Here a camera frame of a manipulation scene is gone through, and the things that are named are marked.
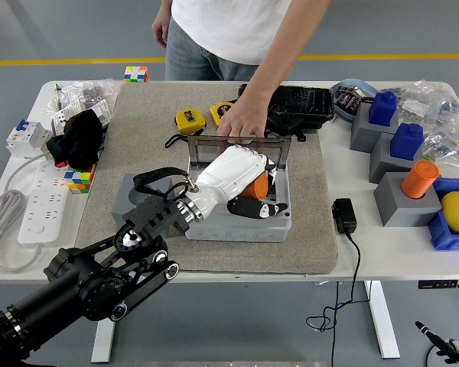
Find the person's left hand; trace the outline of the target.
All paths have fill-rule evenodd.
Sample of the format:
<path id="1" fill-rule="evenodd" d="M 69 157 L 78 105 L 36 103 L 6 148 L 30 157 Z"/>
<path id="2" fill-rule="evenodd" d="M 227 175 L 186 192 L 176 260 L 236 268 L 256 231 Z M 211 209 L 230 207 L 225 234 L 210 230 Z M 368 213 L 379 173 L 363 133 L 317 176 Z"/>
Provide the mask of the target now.
<path id="1" fill-rule="evenodd" d="M 217 135 L 228 138 L 264 138 L 269 101 L 241 96 L 221 118 Z"/>

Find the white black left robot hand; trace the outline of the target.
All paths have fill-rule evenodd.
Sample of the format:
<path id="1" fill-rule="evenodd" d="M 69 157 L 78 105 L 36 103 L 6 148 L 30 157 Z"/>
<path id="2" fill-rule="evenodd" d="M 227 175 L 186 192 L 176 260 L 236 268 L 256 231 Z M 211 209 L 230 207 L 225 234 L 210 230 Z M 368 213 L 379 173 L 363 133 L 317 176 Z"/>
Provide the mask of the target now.
<path id="1" fill-rule="evenodd" d="M 197 192 L 187 193 L 186 202 L 196 221 L 206 219 L 215 206 L 223 203 L 234 215 L 267 219 L 288 209 L 287 203 L 263 201 L 275 173 L 276 164 L 267 156 L 233 145 L 199 174 Z"/>

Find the person's right hand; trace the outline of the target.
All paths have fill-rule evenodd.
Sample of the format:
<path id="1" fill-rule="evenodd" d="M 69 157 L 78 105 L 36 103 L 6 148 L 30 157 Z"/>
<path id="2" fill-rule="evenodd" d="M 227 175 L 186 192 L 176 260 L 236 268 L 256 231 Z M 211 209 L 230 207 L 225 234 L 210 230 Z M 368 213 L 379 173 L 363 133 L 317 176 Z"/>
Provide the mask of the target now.
<path id="1" fill-rule="evenodd" d="M 155 42 L 163 48 L 167 47 L 170 19 L 170 15 L 157 15 L 151 25 Z"/>

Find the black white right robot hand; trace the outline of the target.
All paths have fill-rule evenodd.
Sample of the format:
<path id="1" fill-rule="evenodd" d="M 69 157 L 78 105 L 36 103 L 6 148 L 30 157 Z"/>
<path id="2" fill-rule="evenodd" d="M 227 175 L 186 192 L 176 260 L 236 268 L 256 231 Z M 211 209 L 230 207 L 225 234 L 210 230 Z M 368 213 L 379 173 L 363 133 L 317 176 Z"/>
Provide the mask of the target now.
<path id="1" fill-rule="evenodd" d="M 448 341 L 442 339 L 436 333 L 433 333 L 427 326 L 420 321 L 415 322 L 416 327 L 423 333 L 435 346 L 439 356 L 446 356 L 445 362 L 447 364 L 459 363 L 459 340 L 449 339 Z"/>

